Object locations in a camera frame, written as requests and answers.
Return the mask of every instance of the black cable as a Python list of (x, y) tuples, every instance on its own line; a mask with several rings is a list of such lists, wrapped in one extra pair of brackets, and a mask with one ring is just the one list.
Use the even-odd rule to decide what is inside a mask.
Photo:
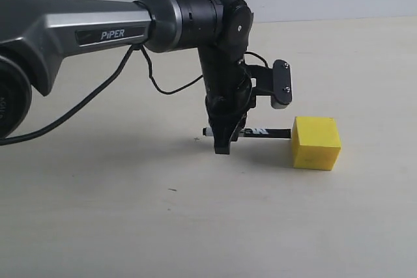
[(201, 76), (197, 77), (195, 80), (193, 80), (191, 83), (188, 83), (187, 85), (182, 86), (181, 88), (175, 89), (173, 91), (164, 91), (158, 86), (158, 84), (156, 83), (156, 81), (154, 79), (153, 69), (152, 69), (152, 61), (151, 61), (151, 58), (149, 57), (148, 53), (146, 52), (145, 47), (141, 46), (140, 50), (142, 51), (143, 56), (145, 57), (146, 61), (148, 62), (149, 79), (152, 81), (152, 84), (155, 86), (156, 90), (158, 92), (160, 92), (161, 94), (166, 94), (166, 95), (176, 94), (177, 92), (183, 91), (184, 89), (187, 89), (188, 87), (191, 87), (192, 85), (194, 85), (200, 79), (203, 78), (203, 76), (201, 75)]
[(268, 61), (266, 61), (265, 58), (261, 57), (257, 53), (254, 53), (254, 52), (251, 52), (251, 51), (247, 51), (247, 52), (245, 52), (245, 55), (253, 55), (254, 57), (257, 57), (259, 60), (261, 60), (263, 62), (263, 64), (265, 64), (265, 66), (267, 68), (269, 68)]
[(103, 84), (101, 84), (99, 87), (93, 90), (92, 93), (90, 93), (87, 97), (85, 97), (84, 100), (82, 100), (78, 105), (73, 107), (70, 111), (65, 113), (61, 118), (58, 118), (55, 122), (52, 122), (51, 124), (45, 126), (44, 128), (36, 132), (28, 133), (27, 135), (0, 139), (0, 146), (13, 145), (15, 143), (22, 143), (24, 141), (36, 139), (38, 137), (46, 135), (47, 133), (51, 132), (52, 130), (56, 129), (58, 126), (66, 122), (68, 119), (73, 117), (78, 111), (80, 111), (83, 107), (85, 107), (91, 100), (93, 100), (98, 94), (100, 94), (106, 87), (108, 87), (111, 83), (114, 82), (114, 80), (120, 75), (123, 68), (126, 66), (126, 63), (128, 62), (133, 51), (135, 50), (137, 50), (137, 46), (131, 46), (129, 50), (126, 52), (126, 55), (124, 55), (122, 61), (120, 62), (120, 65), (117, 67), (113, 75), (107, 78), (103, 82)]

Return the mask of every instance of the yellow cube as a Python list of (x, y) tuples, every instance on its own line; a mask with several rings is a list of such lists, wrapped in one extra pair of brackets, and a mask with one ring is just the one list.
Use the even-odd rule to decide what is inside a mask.
[(336, 121), (328, 117), (296, 117), (291, 144), (294, 168), (331, 171), (341, 151)]

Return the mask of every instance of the piper robot arm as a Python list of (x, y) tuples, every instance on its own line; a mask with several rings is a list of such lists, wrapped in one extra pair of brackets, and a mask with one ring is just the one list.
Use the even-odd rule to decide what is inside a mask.
[(0, 0), (0, 7), (0, 145), (29, 140), (8, 136), (27, 115), (32, 87), (47, 96), (65, 57), (121, 46), (130, 50), (119, 70), (134, 50), (150, 68), (145, 48), (198, 50), (217, 154), (242, 137), (257, 96), (276, 109), (292, 101), (285, 61), (245, 62), (253, 13), (244, 0)]

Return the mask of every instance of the silver arm casing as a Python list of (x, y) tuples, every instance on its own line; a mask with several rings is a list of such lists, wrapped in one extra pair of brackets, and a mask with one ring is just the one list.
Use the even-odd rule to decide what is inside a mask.
[(23, 60), (44, 96), (65, 57), (142, 44), (151, 26), (151, 15), (138, 2), (0, 0), (0, 8), (0, 54)]

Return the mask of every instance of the table surface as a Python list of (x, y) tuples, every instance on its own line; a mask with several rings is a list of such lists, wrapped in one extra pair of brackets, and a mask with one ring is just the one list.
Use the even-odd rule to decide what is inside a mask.
[[(136, 53), (66, 124), (1, 148), (0, 277), (415, 277), (416, 38), (417, 17), (254, 26), (250, 49), (291, 63), (295, 98), (259, 100), (248, 126), (334, 117), (331, 172), (292, 169), (286, 140), (215, 155), (203, 83), (158, 94)], [(16, 134), (61, 116), (125, 51), (66, 59)], [(201, 72), (195, 50), (151, 56), (165, 89)]]

